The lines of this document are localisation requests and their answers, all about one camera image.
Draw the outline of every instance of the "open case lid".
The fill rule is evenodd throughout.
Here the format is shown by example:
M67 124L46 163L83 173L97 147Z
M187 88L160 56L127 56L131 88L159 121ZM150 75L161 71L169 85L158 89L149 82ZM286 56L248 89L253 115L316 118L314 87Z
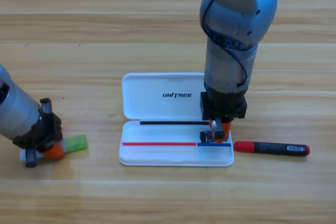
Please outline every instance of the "open case lid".
M122 79L124 115L133 120L201 121L203 73L131 73Z
M132 73L122 80L124 114L119 161L136 166L228 166L234 161L231 135L225 144L204 145L209 124L157 124L201 121L202 73Z

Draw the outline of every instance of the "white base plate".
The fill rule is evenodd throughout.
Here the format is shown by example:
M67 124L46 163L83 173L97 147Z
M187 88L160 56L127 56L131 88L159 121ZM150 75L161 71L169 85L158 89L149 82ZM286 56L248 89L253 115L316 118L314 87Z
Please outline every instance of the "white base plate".
M124 146L126 142L189 142L200 143L200 132L207 125L141 125L127 122L123 127L119 161L140 166L228 166L234 161L231 147L222 146Z

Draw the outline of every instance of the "black cable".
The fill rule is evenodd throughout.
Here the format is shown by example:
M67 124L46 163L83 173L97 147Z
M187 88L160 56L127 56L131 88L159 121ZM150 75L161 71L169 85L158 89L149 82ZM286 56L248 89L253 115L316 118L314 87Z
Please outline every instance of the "black cable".
M225 46L224 45L220 45L220 43L216 43L215 41L216 41L216 39L215 39L215 35L212 35L211 33L212 33L212 31L208 31L208 29L207 29L207 27L206 27L206 15L207 15L207 13L208 13L208 11L209 11L209 9L210 9L210 7L212 6L212 4L215 2L216 0L211 0L210 2L209 2L209 4L208 4L208 6L206 7L206 9L205 9L205 12L204 12L204 14L203 14L203 18L202 18L202 28L203 28L203 31L205 32L205 34L215 43L215 44L217 44L218 46L220 46L225 52L227 52L232 58L234 58L235 59L235 61L237 61L238 63L239 63L239 65L241 66L241 68L242 68L242 70L243 70L243 72L244 72L244 75L245 75L245 77L244 77L244 80L243 80L243 82L241 82L241 83L239 83L237 86L238 87L241 87L241 86L243 86L245 83L246 83L246 81L247 81L247 71L246 71L246 69L245 69L245 67L244 67L244 65L243 65L243 63L241 62L241 60L233 53L233 52L231 52L230 50L228 50L228 48L225 48Z

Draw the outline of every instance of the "green block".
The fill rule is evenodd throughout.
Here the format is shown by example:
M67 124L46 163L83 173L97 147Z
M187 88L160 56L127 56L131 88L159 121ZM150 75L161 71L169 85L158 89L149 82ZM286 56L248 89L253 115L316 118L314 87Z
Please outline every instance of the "green block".
M78 135L65 139L66 152L75 152L84 150L88 147L88 142L85 135Z

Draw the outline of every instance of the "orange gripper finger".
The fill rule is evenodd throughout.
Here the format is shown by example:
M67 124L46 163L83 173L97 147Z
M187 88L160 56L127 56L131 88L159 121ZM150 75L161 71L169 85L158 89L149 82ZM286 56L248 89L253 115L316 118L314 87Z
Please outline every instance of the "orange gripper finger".
M227 141L229 138L230 130L231 130L231 122L222 123L222 127L224 130L224 141Z
M60 160L64 158L63 147L57 142L54 143L53 147L50 150L41 153L45 155L47 158L55 160Z
M231 122L222 123L223 131L224 131L223 139L215 139L215 134L214 134L214 130L212 129L211 120L209 120L209 125L211 127L211 137L217 144L221 144L227 141L227 139L229 138L230 130L231 130Z

